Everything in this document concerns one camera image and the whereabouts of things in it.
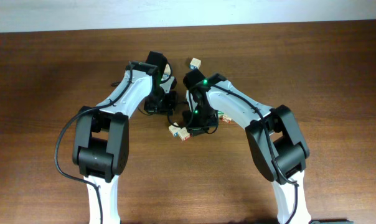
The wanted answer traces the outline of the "red-sided block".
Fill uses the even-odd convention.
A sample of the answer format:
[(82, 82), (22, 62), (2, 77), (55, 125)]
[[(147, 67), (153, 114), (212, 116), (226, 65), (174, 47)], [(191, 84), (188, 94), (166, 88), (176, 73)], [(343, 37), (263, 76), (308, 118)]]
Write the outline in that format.
[(230, 118), (229, 116), (223, 114), (222, 115), (222, 121), (225, 122), (225, 123), (231, 123), (232, 122), (232, 118)]
[(191, 137), (190, 133), (186, 128), (178, 130), (177, 134), (180, 137), (181, 141), (186, 141)]

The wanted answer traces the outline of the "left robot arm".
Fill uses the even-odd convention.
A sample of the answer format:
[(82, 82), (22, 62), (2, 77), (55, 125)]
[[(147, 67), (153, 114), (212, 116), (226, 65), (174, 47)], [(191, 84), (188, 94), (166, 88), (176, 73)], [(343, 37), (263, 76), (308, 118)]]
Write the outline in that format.
[(167, 58), (151, 51), (145, 62), (131, 62), (122, 81), (96, 107), (84, 106), (77, 119), (72, 161), (87, 183), (90, 223), (120, 223), (118, 179), (129, 155), (129, 119), (144, 103), (147, 114), (176, 106), (176, 80), (164, 78)]

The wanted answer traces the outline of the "plain wooden block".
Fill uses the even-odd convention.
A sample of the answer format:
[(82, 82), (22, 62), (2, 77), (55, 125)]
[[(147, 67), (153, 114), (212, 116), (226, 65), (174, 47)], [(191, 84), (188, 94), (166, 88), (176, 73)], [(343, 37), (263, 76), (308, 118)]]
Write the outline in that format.
[(168, 127), (170, 133), (176, 137), (178, 135), (178, 132), (181, 130), (179, 127), (177, 127), (177, 124), (174, 123)]

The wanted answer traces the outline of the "green N wooden block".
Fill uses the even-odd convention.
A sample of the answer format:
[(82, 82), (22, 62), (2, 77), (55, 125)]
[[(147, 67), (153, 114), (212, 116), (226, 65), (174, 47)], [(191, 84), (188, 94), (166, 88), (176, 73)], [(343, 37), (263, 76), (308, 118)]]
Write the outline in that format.
[(218, 111), (218, 116), (219, 116), (220, 119), (222, 119), (223, 116), (224, 116), (224, 113), (222, 111)]

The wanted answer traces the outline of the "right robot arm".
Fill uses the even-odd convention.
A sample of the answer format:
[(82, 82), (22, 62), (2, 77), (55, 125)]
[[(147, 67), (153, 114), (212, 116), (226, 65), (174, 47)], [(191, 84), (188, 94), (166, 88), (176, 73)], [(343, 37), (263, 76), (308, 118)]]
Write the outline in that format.
[(221, 111), (244, 129), (253, 162), (271, 182), (279, 223), (311, 223), (304, 195), (304, 170), (309, 148), (293, 112), (285, 105), (263, 105), (237, 90), (219, 73), (205, 77), (198, 69), (186, 73), (190, 106), (183, 113), (192, 136), (217, 129)]

